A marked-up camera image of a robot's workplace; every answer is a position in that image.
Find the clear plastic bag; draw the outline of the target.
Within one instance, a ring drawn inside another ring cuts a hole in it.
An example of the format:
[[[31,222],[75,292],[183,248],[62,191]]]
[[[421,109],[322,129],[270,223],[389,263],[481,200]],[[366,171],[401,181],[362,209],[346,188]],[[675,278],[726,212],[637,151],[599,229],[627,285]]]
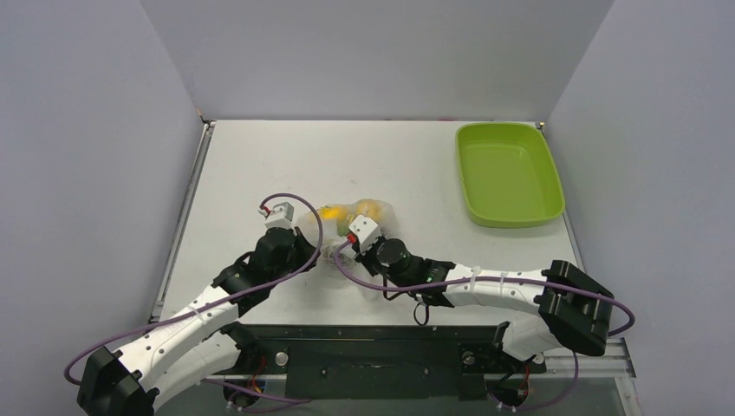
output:
[[[384,237],[399,237],[400,236],[400,225],[398,218],[396,217],[395,210],[392,205],[388,202],[383,201],[386,204],[386,217],[383,221],[377,223],[380,227],[381,233]],[[336,221],[322,221],[322,247],[321,258],[324,259],[329,266],[335,267],[335,260],[333,258],[338,246],[346,240],[348,234],[349,224],[358,216],[354,212],[354,203],[352,204],[331,204],[331,205],[347,205],[350,209],[350,214],[347,218],[341,222]],[[308,211],[300,216],[295,222],[296,228],[299,228],[306,239],[315,246],[318,240],[318,225],[313,212]],[[339,254],[342,263],[347,266],[354,268],[356,261],[354,260],[355,253],[352,249],[345,249]]]

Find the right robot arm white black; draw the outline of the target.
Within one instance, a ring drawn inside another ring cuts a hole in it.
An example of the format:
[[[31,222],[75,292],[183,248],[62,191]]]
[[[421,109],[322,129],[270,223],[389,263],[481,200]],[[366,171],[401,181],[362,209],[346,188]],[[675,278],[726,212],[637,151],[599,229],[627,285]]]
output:
[[[350,237],[349,242],[357,263],[370,275],[381,276],[389,290],[426,307],[482,306],[520,313],[519,319],[498,326],[488,348],[491,363],[501,370],[555,348],[587,356],[605,353],[614,296],[570,262],[504,272],[416,256],[398,238],[362,244]]]

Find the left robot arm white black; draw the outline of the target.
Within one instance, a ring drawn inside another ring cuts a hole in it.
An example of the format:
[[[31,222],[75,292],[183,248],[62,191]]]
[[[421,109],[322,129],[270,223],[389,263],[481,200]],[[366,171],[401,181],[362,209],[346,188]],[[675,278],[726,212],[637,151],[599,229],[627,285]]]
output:
[[[98,347],[87,358],[77,404],[88,415],[152,415],[213,374],[249,372],[257,338],[240,317],[286,276],[312,268],[318,255],[299,229],[267,230],[174,317],[114,351]]]

